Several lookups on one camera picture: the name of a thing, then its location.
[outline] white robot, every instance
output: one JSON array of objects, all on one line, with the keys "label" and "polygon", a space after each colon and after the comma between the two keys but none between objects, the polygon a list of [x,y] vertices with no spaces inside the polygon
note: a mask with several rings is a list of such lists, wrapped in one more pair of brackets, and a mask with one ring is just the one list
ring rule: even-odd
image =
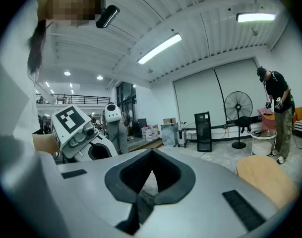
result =
[{"label": "white robot", "polygon": [[52,131],[67,159],[84,162],[118,155],[112,142],[99,135],[90,121],[90,117],[76,105],[52,114]]}]

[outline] black fan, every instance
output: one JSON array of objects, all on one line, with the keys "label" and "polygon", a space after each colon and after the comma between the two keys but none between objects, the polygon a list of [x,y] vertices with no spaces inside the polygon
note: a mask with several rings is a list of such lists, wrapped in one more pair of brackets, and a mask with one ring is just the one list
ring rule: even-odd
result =
[{"label": "black fan", "polygon": [[231,121],[234,121],[236,118],[238,119],[239,140],[233,143],[232,147],[242,149],[245,147],[245,143],[240,142],[239,118],[250,117],[253,109],[252,101],[244,92],[233,92],[225,99],[225,109],[226,115]]}]

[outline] ceiling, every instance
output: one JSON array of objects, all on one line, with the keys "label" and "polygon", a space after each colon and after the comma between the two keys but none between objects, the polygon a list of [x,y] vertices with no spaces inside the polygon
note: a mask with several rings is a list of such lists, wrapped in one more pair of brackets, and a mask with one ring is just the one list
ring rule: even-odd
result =
[{"label": "ceiling", "polygon": [[[78,28],[53,23],[48,28],[40,82],[107,86],[116,79],[150,88],[175,70],[219,54],[272,48],[288,21],[278,0],[107,0],[110,4],[121,12],[106,29],[94,22]],[[273,22],[237,23],[238,12],[256,11],[277,17]],[[177,32],[182,41],[144,65],[137,63]],[[66,70],[70,77],[64,76]],[[98,75],[104,82],[98,82]]]}]

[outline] black t-shirt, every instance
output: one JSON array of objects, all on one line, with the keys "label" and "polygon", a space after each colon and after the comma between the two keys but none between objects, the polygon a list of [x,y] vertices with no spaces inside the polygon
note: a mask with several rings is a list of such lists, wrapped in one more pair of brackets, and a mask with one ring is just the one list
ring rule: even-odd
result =
[{"label": "black t-shirt", "polygon": [[[284,77],[277,71],[271,71],[271,78],[266,81],[266,91],[268,95],[273,96],[274,105],[276,105],[276,99],[279,97],[282,98],[284,92],[288,90],[288,88],[289,86],[287,85]],[[285,102],[283,102],[283,107],[280,110],[274,109],[274,112],[283,113],[292,106],[290,94],[291,93],[288,94]]]}]

